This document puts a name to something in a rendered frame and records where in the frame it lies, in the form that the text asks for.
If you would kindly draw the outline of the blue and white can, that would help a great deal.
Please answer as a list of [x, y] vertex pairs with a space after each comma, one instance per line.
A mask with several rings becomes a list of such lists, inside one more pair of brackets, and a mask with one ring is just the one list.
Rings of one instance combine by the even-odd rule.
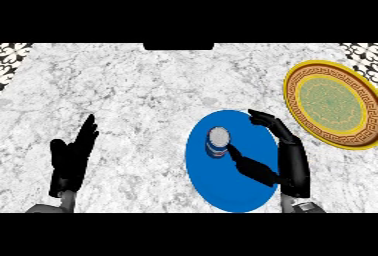
[[231, 134], [225, 127], [216, 126], [209, 130], [206, 140], [206, 151], [213, 158], [222, 158], [228, 153]]

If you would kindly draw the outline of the blue plate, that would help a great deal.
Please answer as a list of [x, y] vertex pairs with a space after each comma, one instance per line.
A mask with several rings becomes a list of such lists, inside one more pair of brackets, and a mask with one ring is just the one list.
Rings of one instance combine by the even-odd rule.
[[272, 187], [243, 175], [231, 155], [213, 158], [206, 150], [207, 133], [225, 127], [231, 144], [241, 154], [278, 172], [278, 145], [269, 130], [250, 123], [250, 115], [222, 110], [209, 114], [195, 125], [187, 142], [187, 170], [194, 187], [207, 202], [229, 212], [249, 212], [271, 200], [278, 185]]

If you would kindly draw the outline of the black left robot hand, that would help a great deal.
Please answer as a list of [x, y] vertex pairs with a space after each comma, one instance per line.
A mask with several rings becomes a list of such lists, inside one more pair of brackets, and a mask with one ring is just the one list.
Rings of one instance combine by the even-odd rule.
[[98, 135], [95, 115], [91, 114], [80, 128], [76, 141], [70, 144], [61, 139], [51, 141], [54, 174], [49, 195], [55, 198], [67, 190], [77, 192], [82, 188]]

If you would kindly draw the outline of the yellow brown green ornate plate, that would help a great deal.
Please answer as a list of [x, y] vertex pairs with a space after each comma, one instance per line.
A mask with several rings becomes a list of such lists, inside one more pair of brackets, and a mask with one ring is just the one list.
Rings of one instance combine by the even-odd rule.
[[378, 90], [349, 67], [308, 60], [288, 71], [284, 99], [306, 131], [349, 150], [378, 146]]

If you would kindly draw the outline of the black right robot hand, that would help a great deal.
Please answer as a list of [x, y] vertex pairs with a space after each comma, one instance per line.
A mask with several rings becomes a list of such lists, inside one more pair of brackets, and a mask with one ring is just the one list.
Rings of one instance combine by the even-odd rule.
[[254, 125], [265, 126], [277, 138], [278, 145], [278, 170], [275, 173], [266, 164], [246, 157], [237, 147], [229, 144], [228, 151], [243, 175], [272, 187], [281, 185], [285, 195], [296, 198], [311, 197], [311, 168], [302, 139], [291, 133], [284, 122], [274, 115], [249, 110], [250, 121]]

